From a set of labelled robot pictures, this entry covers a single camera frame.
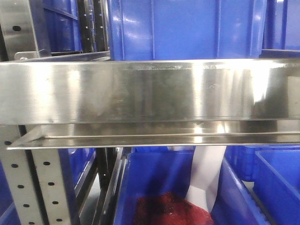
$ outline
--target shelving rack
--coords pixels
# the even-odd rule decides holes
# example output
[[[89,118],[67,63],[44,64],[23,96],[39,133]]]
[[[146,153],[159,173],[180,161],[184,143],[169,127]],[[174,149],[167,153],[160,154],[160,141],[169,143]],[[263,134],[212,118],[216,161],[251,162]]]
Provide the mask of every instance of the shelving rack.
[[[0,63],[0,146],[24,225],[79,225],[96,171],[93,225],[111,223],[131,146],[300,143],[300,59],[289,58],[298,52],[264,51],[254,60],[116,62],[109,52],[36,59],[50,56],[47,40],[37,38],[38,4],[16,2],[31,23],[21,27],[28,32],[12,32],[2,13],[12,6],[0,3],[8,58],[23,59]],[[35,42],[10,48],[24,36]],[[96,160],[74,189],[65,149],[90,147]]]

